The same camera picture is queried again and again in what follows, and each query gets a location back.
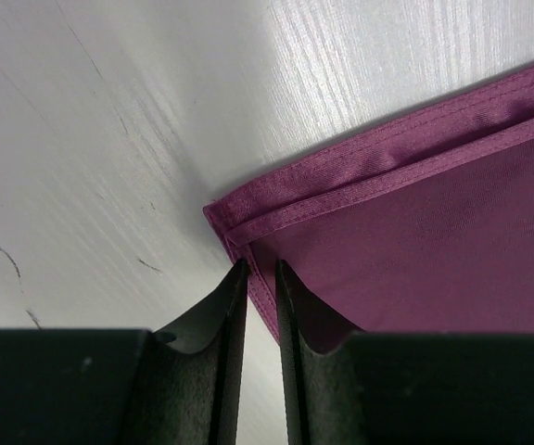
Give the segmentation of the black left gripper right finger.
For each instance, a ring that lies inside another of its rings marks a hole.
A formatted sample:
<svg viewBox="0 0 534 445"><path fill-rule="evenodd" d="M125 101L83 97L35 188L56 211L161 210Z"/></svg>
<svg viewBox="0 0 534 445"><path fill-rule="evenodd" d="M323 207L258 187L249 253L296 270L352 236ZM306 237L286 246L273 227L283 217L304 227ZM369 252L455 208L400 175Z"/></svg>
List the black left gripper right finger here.
<svg viewBox="0 0 534 445"><path fill-rule="evenodd" d="M312 293L286 262L275 267L276 307L290 444L363 444L349 355L357 326Z"/></svg>

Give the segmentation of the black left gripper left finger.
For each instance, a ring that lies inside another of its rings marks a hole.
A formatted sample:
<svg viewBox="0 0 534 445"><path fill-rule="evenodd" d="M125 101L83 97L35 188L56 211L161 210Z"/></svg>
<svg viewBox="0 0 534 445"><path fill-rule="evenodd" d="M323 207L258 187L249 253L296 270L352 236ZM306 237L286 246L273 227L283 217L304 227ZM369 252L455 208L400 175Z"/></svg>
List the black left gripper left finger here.
<svg viewBox="0 0 534 445"><path fill-rule="evenodd" d="M237 261L203 300L146 342L127 412L130 444L236 441L248 305Z"/></svg>

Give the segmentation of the purple cloth napkin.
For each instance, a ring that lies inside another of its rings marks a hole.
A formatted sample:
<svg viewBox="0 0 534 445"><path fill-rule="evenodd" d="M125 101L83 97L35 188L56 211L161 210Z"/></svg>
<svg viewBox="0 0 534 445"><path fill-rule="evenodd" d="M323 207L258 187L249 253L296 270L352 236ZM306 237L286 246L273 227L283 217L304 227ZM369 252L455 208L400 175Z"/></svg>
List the purple cloth napkin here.
<svg viewBox="0 0 534 445"><path fill-rule="evenodd" d="M367 331L534 334L534 66L254 179L204 210L277 328L275 264Z"/></svg>

